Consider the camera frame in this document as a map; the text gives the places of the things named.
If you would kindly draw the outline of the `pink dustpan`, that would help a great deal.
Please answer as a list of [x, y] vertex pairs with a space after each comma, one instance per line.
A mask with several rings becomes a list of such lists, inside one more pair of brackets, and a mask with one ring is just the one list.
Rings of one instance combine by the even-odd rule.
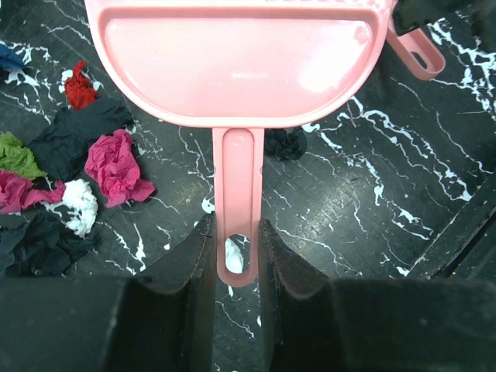
[[419, 80], [428, 81], [436, 78], [446, 66], [445, 57], [421, 29], [399, 36], [394, 27], [390, 26], [386, 40], [404, 65]]

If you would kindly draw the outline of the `pink hand brush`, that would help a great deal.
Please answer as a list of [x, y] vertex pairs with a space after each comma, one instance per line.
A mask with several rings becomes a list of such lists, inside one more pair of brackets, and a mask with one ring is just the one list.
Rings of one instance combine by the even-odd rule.
[[[217, 272], [258, 273], [264, 132], [342, 106], [381, 54], [392, 1], [87, 1], [91, 37], [118, 89], [152, 116], [210, 128]], [[226, 267], [236, 242], [243, 272]]]

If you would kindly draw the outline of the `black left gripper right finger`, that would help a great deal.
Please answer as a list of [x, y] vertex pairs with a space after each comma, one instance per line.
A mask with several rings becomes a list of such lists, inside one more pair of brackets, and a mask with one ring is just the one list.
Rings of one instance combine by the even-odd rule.
[[259, 224], [267, 371], [493, 371], [495, 285], [332, 279]]

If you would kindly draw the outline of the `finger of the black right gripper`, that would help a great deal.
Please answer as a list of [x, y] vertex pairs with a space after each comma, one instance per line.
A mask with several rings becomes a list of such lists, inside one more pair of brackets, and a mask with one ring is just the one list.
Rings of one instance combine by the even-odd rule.
[[393, 9], [396, 33], [409, 33], [428, 23], [446, 17], [461, 7], [457, 0], [404, 0]]

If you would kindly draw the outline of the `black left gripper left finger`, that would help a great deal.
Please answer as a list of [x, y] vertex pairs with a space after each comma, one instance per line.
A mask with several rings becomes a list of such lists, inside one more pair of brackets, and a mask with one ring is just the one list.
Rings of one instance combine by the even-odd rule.
[[208, 371], [216, 220], [133, 277], [1, 282], [3, 371]]

